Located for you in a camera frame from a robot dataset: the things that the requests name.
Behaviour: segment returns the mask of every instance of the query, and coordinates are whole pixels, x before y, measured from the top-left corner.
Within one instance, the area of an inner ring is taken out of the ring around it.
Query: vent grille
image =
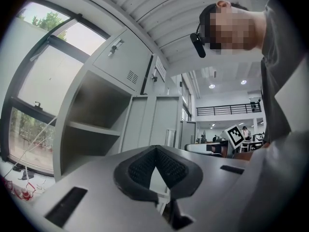
[[[126,77],[129,81],[131,81],[132,83],[136,84],[137,83],[137,79],[138,76],[136,74],[134,74],[132,71],[129,71],[129,74]]]

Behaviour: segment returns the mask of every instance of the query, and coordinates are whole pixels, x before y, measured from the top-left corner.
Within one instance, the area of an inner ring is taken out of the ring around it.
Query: tree
[[[26,8],[21,9],[21,10],[17,13],[16,17],[18,17],[18,18],[24,20],[24,19],[25,19],[25,16],[23,16],[23,14],[24,14],[25,10],[26,10]]]
[[[32,19],[32,24],[44,30],[50,31],[54,27],[58,26],[60,23],[63,22],[63,20],[59,18],[58,16],[59,16],[58,13],[53,13],[53,12],[47,13],[46,17],[40,20],[38,20],[37,17],[34,16]],[[66,31],[63,31],[61,34],[58,35],[58,37],[64,41],[67,41],[65,38],[66,33],[67,33]]]

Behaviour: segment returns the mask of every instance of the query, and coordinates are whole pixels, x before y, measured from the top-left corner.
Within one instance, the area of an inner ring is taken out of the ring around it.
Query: railing
[[[209,106],[197,107],[197,116],[225,115],[225,114],[248,114],[261,112],[258,102],[248,104],[228,105],[228,106]]]

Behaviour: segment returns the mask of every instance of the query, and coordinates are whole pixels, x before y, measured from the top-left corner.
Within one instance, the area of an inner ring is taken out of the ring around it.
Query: sky
[[[25,9],[26,10],[23,13],[23,16],[25,17],[24,20],[29,23],[32,23],[32,19],[35,15],[40,20],[43,19],[48,12],[58,13],[58,17],[63,21],[69,18],[64,14],[33,2],[29,3]],[[67,29],[66,39],[68,43],[89,55],[105,42],[105,39],[80,23],[76,23]]]

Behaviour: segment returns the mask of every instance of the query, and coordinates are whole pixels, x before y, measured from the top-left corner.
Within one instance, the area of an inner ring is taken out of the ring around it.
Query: gray shirt
[[[299,65],[305,55],[305,47],[293,21],[277,0],[267,2],[265,15],[267,26],[261,74],[267,121],[264,141],[270,143],[291,131],[275,95]]]

